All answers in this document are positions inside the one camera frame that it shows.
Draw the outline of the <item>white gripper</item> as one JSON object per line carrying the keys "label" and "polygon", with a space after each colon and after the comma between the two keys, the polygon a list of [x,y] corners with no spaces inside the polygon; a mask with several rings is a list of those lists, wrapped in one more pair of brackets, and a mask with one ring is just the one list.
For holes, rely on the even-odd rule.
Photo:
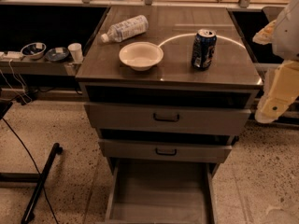
{"label": "white gripper", "polygon": [[299,97],[299,0],[291,0],[277,20],[269,22],[252,41],[260,45],[272,42],[273,53],[285,60],[266,72],[263,96],[255,112],[258,122],[271,123]]}

